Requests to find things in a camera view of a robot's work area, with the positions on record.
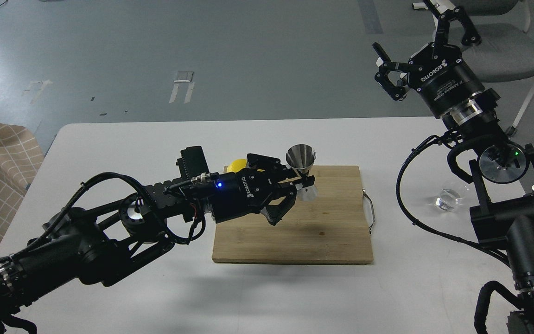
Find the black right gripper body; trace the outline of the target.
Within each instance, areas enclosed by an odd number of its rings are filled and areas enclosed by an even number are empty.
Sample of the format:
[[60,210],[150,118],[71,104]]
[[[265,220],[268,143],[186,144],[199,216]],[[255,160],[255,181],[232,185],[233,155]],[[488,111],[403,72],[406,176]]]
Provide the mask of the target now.
[[442,118],[449,110],[485,91],[483,83],[462,59],[455,45],[427,44],[409,58],[413,70],[408,85],[416,90],[433,116]]

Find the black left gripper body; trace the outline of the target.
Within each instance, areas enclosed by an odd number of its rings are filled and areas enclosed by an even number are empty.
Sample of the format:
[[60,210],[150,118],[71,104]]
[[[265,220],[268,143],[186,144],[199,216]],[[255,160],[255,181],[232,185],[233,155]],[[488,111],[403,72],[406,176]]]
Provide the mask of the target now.
[[276,217],[268,213],[268,203],[275,198],[275,174],[244,168],[237,173],[223,173],[209,185],[209,210],[214,222],[263,214],[270,224]]

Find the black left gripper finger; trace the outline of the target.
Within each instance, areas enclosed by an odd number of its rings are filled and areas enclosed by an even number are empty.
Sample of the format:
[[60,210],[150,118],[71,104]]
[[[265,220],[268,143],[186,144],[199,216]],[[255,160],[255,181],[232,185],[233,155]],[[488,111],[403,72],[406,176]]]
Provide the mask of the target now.
[[273,195],[268,197],[267,205],[261,209],[261,214],[267,218],[271,226],[276,226],[297,200],[309,202],[316,199],[315,181],[316,178],[313,175],[304,175],[280,182],[273,191]]
[[302,182],[305,176],[287,167],[279,158],[260,154],[247,154],[246,181]]

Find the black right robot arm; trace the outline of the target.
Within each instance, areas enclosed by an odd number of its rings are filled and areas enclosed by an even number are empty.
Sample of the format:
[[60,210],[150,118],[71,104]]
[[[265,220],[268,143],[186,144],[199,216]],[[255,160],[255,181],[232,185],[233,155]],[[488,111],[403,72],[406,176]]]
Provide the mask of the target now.
[[[534,334],[534,145],[510,140],[496,116],[498,93],[484,87],[460,47],[450,44],[454,21],[464,28],[462,45],[478,45],[483,40],[466,9],[456,6],[440,11],[433,1],[425,4],[437,21],[434,40],[407,63],[395,63],[380,44],[373,44],[380,59],[375,80],[384,91],[395,101],[405,99],[409,89],[417,91],[433,116],[447,127],[443,135],[424,139],[403,163],[396,182],[398,204],[413,225],[485,252],[510,268],[517,294],[497,281],[483,285],[473,317],[477,333],[487,332],[488,309],[496,292],[515,307],[507,317],[508,332]],[[427,226],[403,204],[403,174],[416,156],[435,144],[449,148],[451,172],[475,186],[479,204],[469,214],[476,242]]]

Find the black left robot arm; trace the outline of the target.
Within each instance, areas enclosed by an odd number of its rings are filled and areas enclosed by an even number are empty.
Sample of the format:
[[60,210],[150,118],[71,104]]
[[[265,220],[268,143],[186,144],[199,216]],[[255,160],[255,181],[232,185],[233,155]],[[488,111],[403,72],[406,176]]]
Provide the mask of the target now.
[[180,177],[162,183],[95,175],[40,237],[0,257],[0,334],[6,327],[35,334],[34,323],[16,317],[20,307],[72,279],[110,287],[175,245],[189,245],[204,233],[207,213],[216,223],[263,214],[274,226],[315,182],[309,167],[269,156],[248,154],[239,171],[211,173],[200,146],[180,154]]

